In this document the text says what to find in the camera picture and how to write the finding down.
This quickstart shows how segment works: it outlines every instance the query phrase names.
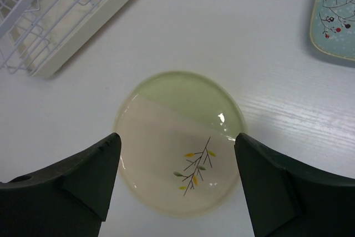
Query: light blue plate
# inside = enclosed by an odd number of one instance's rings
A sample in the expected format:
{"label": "light blue plate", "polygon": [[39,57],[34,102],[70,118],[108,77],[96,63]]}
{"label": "light blue plate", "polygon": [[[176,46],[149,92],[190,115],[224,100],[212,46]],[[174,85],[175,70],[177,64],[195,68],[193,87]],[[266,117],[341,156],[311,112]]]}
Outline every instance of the light blue plate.
{"label": "light blue plate", "polygon": [[323,53],[355,60],[355,0],[316,0],[310,34]]}

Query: white table surface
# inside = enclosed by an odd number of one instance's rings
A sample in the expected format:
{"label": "white table surface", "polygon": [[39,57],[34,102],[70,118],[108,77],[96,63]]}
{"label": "white table surface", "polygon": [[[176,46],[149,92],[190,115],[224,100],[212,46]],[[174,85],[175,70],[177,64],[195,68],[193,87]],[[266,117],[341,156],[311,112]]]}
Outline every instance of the white table surface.
{"label": "white table surface", "polygon": [[[0,180],[46,167],[108,135],[143,79],[190,70],[220,83],[249,134],[355,178],[355,63],[308,37],[314,0],[131,0],[50,80],[0,70]],[[172,219],[118,176],[100,236],[253,236],[242,188],[198,219]]]}

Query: painted branch design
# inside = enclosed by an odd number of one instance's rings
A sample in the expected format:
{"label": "painted branch design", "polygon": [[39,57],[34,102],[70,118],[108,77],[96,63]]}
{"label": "painted branch design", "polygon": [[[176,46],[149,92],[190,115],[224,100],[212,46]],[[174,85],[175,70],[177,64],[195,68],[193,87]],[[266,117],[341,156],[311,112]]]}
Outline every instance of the painted branch design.
{"label": "painted branch design", "polygon": [[333,13],[333,15],[322,16],[321,13],[319,12],[319,18],[321,20],[321,23],[324,26],[323,29],[324,37],[328,39],[330,37],[330,31],[334,34],[337,34],[342,31],[342,28],[345,29],[351,28],[351,24],[349,22],[355,22],[355,7],[352,7],[353,8],[352,15],[348,17],[339,15],[339,10],[337,8],[345,7],[345,6],[351,7],[352,5],[355,6],[355,0],[342,0],[342,1],[335,0],[335,4],[336,4],[335,6],[326,5],[327,1],[328,0],[323,0],[323,8],[327,8],[330,12]]}
{"label": "painted branch design", "polygon": [[186,176],[186,175],[183,175],[179,172],[174,172],[175,176],[183,177],[182,182],[184,182],[186,180],[188,180],[188,182],[189,182],[187,184],[187,186],[179,187],[180,190],[184,190],[184,196],[186,195],[186,193],[189,189],[190,190],[195,189],[195,186],[197,186],[199,183],[199,179],[201,179],[201,181],[204,181],[201,172],[206,170],[206,168],[203,165],[205,165],[207,160],[208,160],[210,167],[212,168],[211,157],[216,157],[216,154],[210,150],[207,150],[207,146],[210,142],[210,139],[211,139],[211,137],[207,140],[207,143],[206,143],[203,151],[197,152],[197,153],[189,153],[189,154],[185,155],[186,158],[193,158],[196,155],[198,156],[195,160],[190,160],[190,159],[186,160],[187,162],[189,162],[189,165],[184,169],[184,172],[192,167],[193,172],[191,174]]}

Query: small round plate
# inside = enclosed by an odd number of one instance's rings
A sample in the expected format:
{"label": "small round plate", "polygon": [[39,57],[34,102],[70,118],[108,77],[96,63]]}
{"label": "small round plate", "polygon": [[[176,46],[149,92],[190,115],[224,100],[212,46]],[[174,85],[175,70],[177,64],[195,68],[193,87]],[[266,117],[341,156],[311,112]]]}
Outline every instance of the small round plate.
{"label": "small round plate", "polygon": [[189,72],[158,74],[121,106],[119,173],[144,204],[174,217],[215,209],[240,181],[235,138],[243,116],[218,84]]}

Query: white dish drainer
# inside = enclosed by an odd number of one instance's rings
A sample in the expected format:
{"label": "white dish drainer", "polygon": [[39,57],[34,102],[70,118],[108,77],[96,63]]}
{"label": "white dish drainer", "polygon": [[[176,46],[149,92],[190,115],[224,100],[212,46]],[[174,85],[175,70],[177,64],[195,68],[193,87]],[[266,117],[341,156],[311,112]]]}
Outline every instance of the white dish drainer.
{"label": "white dish drainer", "polygon": [[0,0],[0,69],[51,76],[127,1]]}

